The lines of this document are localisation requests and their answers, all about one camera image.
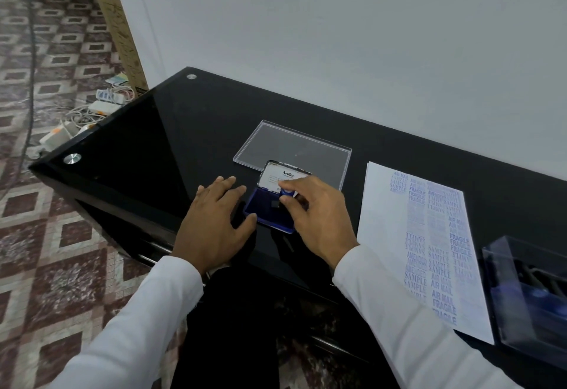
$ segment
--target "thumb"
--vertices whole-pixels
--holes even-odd
[[[240,224],[240,226],[235,230],[235,235],[237,237],[237,247],[238,250],[245,245],[246,240],[252,235],[256,229],[256,221],[258,216],[253,214],[248,214],[245,221]]]
[[[298,222],[301,223],[301,221],[303,221],[307,217],[307,212],[295,198],[287,195],[282,195],[280,197],[280,202],[287,208],[289,214],[291,214],[291,218],[293,219],[294,224],[297,225]]]

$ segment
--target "hand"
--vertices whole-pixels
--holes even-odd
[[[208,188],[199,186],[177,232],[171,256],[185,259],[201,274],[228,262],[256,229],[256,214],[237,229],[230,225],[232,209],[246,192],[244,185],[231,189],[236,180],[219,176]]]
[[[280,197],[305,245],[334,269],[349,250],[358,246],[345,197],[315,176],[281,180],[278,184],[288,191],[297,191],[309,202],[305,211],[296,198]]]

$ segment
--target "black cable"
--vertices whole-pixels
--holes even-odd
[[[27,134],[25,135],[25,141],[24,141],[24,145],[22,148],[22,154],[20,155],[20,161],[18,162],[18,167],[16,169],[16,172],[14,173],[12,179],[10,180],[10,182],[8,183],[8,185],[6,185],[6,189],[4,190],[4,192],[2,193],[2,197],[0,198],[0,201],[2,201],[5,197],[6,194],[8,194],[8,192],[10,192],[10,189],[12,187],[14,187],[14,185],[16,184],[16,182],[18,181],[18,179],[20,178],[20,172],[22,171],[22,167],[24,165],[24,158],[25,158],[25,154],[28,148],[28,145],[30,145],[30,138],[32,136],[32,130],[33,130],[33,87],[35,85],[35,69],[36,69],[36,58],[37,58],[37,51],[36,51],[36,38],[35,38],[35,32],[33,29],[33,9],[32,9],[32,0],[26,0],[26,4],[27,4],[27,8],[28,8],[28,26],[30,28],[30,42],[31,42],[31,64],[30,64],[30,103],[28,105],[28,130],[27,130]]]

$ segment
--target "cardboard box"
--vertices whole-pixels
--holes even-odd
[[[136,97],[148,91],[146,76],[140,63],[134,39],[120,0],[98,0],[112,40],[120,55],[124,71]]]

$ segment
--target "person's left hand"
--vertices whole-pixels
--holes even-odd
[[[171,256],[185,259],[201,274],[228,262],[256,229],[256,214],[237,229],[230,224],[232,209],[246,192],[244,185],[231,189],[236,180],[219,176],[209,187],[199,186],[177,232]]]

